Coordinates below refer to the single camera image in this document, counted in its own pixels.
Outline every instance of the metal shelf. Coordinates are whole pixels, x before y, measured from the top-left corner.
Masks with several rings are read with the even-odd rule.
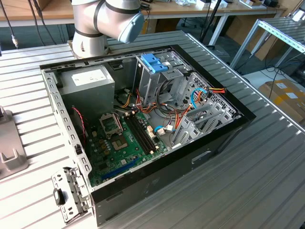
[[[263,28],[266,32],[253,49],[252,53],[254,53],[256,49],[261,46],[268,33],[274,35],[291,46],[291,48],[284,54],[283,58],[277,63],[276,66],[278,66],[284,60],[292,48],[298,50],[299,52],[305,52],[305,24],[295,22],[290,18],[258,19],[250,30],[236,56],[232,60],[230,64],[231,68],[234,68],[237,65],[246,47],[259,27]]]

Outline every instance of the aluminum workbench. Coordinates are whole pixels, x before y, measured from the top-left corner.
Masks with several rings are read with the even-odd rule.
[[[105,229],[299,228],[305,220],[305,131],[182,31],[143,35],[129,51],[178,44],[255,113],[227,149],[103,225]],[[67,166],[40,64],[72,60],[68,45],[13,50],[0,58],[0,104],[14,113],[30,166],[0,180],[0,227],[95,228],[87,214],[69,226],[53,198],[51,175]]]

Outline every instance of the red cable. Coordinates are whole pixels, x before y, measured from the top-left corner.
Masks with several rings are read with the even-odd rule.
[[[84,144],[86,144],[85,124],[84,124],[84,121],[82,119],[82,115],[81,115],[81,113],[75,107],[72,107],[72,109],[74,111],[76,111],[78,113],[78,115],[80,116],[80,118],[81,118],[82,133],[84,135]]]

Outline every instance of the robotic arm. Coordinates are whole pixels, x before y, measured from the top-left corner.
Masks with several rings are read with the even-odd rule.
[[[73,51],[83,58],[105,54],[107,36],[133,42],[144,23],[139,0],[73,0],[72,5]]]

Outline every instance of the gray plastic holder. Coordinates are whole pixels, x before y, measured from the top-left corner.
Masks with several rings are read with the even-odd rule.
[[[0,179],[28,167],[11,111],[0,106]]]

